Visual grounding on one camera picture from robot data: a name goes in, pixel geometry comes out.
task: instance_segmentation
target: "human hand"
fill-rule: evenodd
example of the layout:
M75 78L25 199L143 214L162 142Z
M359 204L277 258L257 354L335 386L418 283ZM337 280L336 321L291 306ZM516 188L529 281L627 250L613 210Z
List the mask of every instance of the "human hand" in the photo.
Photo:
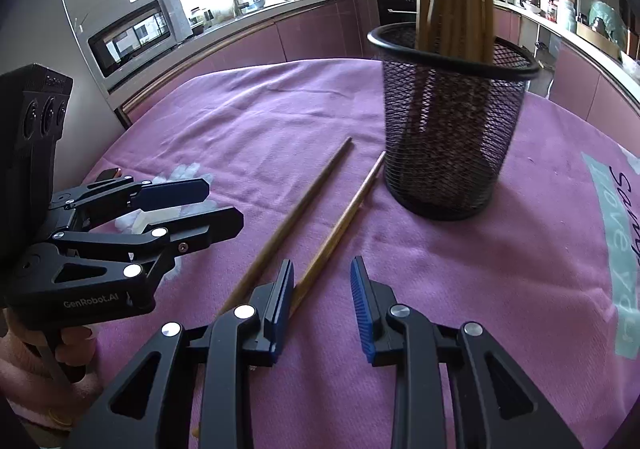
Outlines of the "human hand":
M4 320L13 335L34 346L47 346L43 332L28 330L11 309L4 310ZM73 326L63 328L62 344L56 347L56 360L69 366L84 366L94 358L96 340L91 328Z

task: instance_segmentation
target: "blue gripper pad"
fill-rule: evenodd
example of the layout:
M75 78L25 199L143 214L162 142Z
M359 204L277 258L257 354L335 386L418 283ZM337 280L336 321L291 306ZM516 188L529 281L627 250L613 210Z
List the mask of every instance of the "blue gripper pad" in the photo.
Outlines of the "blue gripper pad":
M376 356L374 343L380 336L382 321L367 269L360 255L353 258L351 262L351 295L360 331L362 351L367 356L367 361L372 364Z
M203 178L148 184L131 199L131 206L143 211L154 211L165 207L194 204L206 200L209 184Z
M289 323L289 308L293 294L293 263L285 259L280 267L278 278L271 289L271 295L264 314L264 337L270 343L273 364L284 348L284 339Z

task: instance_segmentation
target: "pink tablecloth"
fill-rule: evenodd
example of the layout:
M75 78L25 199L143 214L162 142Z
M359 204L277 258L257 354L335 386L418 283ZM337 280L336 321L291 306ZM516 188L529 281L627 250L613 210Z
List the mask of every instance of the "pink tablecloth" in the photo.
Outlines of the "pink tablecloth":
M181 258L153 313L103 325L104 382L165 322L213 319L348 135L353 149L265 273L271 279L283 257L303 272L384 148L380 63L315 60L195 78L110 148L88 180L113 166L136 179L205 176L209 206L237 206L245 227L236 239ZM480 216L428 221L378 180L290 325L279 363L252 374L256 447L389 447L394 371L367 365L351 301L350 261L362 254L372 278L432 321L485 325L585 448L602 449L640 393L637 235L629 227L639 184L616 143L531 94ZM128 216L115 227L137 230L141 220ZM618 254L627 265L631 259L630 270L616 268Z

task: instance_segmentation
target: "microwave oven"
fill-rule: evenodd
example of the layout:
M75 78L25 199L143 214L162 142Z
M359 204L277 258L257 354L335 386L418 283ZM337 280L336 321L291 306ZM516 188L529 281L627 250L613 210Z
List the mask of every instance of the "microwave oven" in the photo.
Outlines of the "microwave oven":
M82 54L107 93L192 35L180 0L136 0L110 7L79 30Z

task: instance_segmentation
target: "black mesh cup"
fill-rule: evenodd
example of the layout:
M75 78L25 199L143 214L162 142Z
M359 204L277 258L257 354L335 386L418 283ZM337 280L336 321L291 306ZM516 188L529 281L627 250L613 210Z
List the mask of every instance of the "black mesh cup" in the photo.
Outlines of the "black mesh cup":
M388 190L430 219L479 213L491 199L537 62L501 38L492 65L420 52L415 23L379 26L368 39L384 61Z

